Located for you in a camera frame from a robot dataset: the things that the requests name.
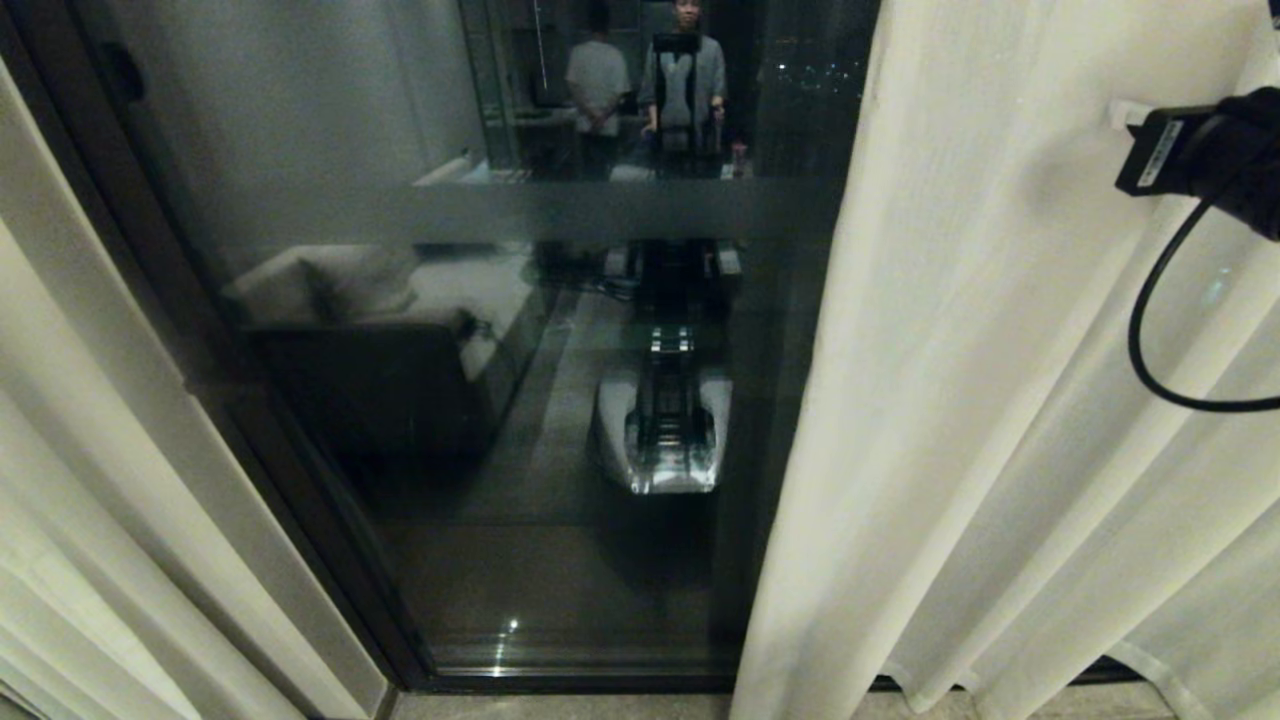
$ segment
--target label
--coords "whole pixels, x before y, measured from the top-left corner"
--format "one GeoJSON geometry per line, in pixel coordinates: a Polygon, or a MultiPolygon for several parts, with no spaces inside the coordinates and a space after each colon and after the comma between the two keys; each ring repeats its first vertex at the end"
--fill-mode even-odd
{"type": "Polygon", "coordinates": [[[1142,170],[1142,177],[1138,178],[1138,187],[1156,184],[1156,178],[1160,177],[1160,170],[1169,160],[1169,151],[1174,149],[1174,142],[1178,142],[1180,132],[1183,132],[1181,120],[1171,120],[1165,126],[1165,132],[1160,135],[1160,142],[1156,143],[1156,151],[1151,154],[1151,160],[1147,160],[1147,167],[1142,170]]]}

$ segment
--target floor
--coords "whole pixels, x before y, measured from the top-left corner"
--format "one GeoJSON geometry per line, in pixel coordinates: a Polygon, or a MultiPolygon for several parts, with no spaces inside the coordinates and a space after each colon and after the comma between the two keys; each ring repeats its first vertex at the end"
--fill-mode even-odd
{"type": "MultiPolygon", "coordinates": [[[[392,720],[724,720],[727,696],[438,697],[403,696],[392,720]]],[[[899,693],[868,694],[852,720],[980,720],[955,692],[924,715],[899,693]]],[[[1147,683],[1066,688],[1033,720],[1176,720],[1147,683]]]]}

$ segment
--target black cable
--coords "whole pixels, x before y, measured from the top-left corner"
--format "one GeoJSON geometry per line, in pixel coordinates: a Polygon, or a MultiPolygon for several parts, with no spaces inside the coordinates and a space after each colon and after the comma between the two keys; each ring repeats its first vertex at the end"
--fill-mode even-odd
{"type": "MultiPolygon", "coordinates": [[[[1230,181],[1224,184],[1224,188],[1230,186],[1230,181]]],[[[1174,233],[1174,237],[1165,246],[1164,252],[1160,254],[1160,259],[1156,260],[1155,266],[1151,268],[1151,273],[1147,275],[1147,282],[1142,286],[1142,292],[1138,293],[1138,300],[1133,305],[1133,315],[1129,318],[1129,360],[1133,363],[1133,369],[1138,374],[1138,379],[1147,388],[1174,405],[1180,405],[1183,407],[1189,407],[1192,410],[1202,410],[1206,413],[1262,413],[1267,410],[1280,410],[1280,396],[1275,397],[1262,397],[1258,400],[1202,400],[1197,397],[1187,397],[1185,395],[1174,392],[1165,387],[1157,380],[1151,372],[1147,369],[1147,363],[1142,357],[1142,319],[1147,314],[1147,304],[1151,301],[1151,295],[1156,290],[1156,283],[1160,282],[1161,275],[1165,274],[1165,268],[1169,261],[1174,259],[1178,254],[1178,249],[1181,247],[1183,241],[1187,236],[1192,233],[1196,225],[1199,223],[1204,213],[1213,206],[1217,197],[1221,196],[1221,191],[1201,200],[1199,205],[1192,210],[1190,215],[1183,220],[1183,224],[1174,233]]]]}

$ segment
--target glass panel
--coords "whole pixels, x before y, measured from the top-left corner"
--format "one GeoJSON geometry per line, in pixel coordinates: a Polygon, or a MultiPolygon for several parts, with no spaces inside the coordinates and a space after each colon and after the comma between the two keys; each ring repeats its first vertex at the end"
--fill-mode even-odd
{"type": "Polygon", "coordinates": [[[736,667],[877,8],[685,5],[76,3],[442,671],[736,667]]]}

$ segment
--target pillow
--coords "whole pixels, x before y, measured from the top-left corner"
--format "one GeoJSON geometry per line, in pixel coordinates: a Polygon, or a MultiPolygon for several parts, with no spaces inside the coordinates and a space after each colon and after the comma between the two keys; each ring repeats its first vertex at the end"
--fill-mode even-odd
{"type": "Polygon", "coordinates": [[[408,277],[419,260],[407,245],[312,247],[298,263],[316,314],[328,322],[379,319],[402,313],[417,300],[408,277]]]}

